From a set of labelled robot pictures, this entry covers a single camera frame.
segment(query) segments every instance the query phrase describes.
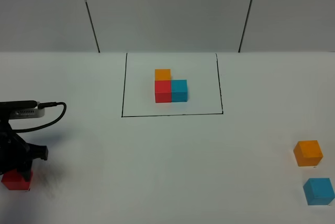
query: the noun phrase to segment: wooden block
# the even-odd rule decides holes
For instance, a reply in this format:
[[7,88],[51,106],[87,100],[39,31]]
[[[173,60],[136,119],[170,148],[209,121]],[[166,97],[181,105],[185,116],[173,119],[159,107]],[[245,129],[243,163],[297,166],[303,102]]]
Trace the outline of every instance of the wooden block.
[[186,102],[187,101],[187,81],[186,80],[172,80],[172,102]]
[[310,178],[304,185],[308,205],[328,205],[335,198],[329,178]]
[[294,148],[294,155],[298,166],[315,166],[323,158],[317,140],[299,141]]
[[155,81],[156,103],[171,103],[171,81]]
[[27,191],[30,188],[30,181],[25,181],[21,174],[19,174],[16,169],[11,170],[4,174],[1,182],[9,189],[9,190],[21,190]]
[[156,69],[155,70],[155,81],[167,81],[171,80],[170,69]]

